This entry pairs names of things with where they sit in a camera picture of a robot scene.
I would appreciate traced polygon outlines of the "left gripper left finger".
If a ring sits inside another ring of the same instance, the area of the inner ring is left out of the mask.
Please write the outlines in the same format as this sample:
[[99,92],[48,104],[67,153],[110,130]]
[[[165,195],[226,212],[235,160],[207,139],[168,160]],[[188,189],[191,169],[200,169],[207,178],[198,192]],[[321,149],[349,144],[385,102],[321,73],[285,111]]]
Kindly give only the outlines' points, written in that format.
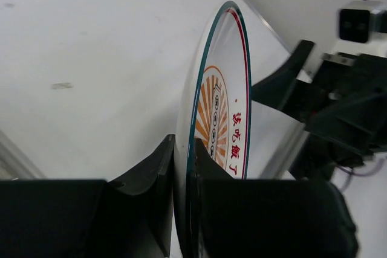
[[111,257],[169,257],[172,230],[172,181],[175,135],[109,182]]

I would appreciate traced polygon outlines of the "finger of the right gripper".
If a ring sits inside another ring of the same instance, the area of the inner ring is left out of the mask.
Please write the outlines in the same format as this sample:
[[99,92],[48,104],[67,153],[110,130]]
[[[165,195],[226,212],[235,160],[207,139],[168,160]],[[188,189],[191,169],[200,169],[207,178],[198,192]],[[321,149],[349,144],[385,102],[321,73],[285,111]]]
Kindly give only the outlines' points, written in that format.
[[314,42],[301,40],[282,66],[252,86],[252,100],[306,123],[315,103],[316,86],[299,80],[298,75],[313,48]]

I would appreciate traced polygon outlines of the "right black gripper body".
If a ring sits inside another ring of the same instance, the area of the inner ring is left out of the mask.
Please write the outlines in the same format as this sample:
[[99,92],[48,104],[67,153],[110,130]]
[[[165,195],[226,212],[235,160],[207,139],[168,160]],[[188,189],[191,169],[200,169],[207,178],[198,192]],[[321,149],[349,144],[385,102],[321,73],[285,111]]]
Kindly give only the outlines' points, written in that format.
[[361,167],[386,151],[386,58],[347,59],[324,60],[312,81],[323,94],[314,95],[309,136],[290,168],[296,179],[331,179],[336,167]]

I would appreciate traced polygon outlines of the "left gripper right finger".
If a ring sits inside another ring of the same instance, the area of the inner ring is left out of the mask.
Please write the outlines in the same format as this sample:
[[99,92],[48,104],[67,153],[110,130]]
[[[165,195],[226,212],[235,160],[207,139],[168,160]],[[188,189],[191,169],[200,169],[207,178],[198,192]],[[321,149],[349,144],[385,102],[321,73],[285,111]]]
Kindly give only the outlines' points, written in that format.
[[195,257],[356,257],[356,225],[325,181],[235,179],[194,143]]

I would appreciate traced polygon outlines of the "orange sunburst plate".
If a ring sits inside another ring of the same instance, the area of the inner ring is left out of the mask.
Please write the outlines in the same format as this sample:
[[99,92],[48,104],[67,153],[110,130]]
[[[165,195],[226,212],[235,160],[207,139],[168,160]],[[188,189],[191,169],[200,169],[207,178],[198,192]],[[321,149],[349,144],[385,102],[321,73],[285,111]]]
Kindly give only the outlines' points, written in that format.
[[292,119],[252,100],[249,39],[241,9],[221,4],[209,18],[189,65],[174,147],[174,215],[180,250],[192,257],[194,144],[202,141],[228,177],[281,178],[298,129]]

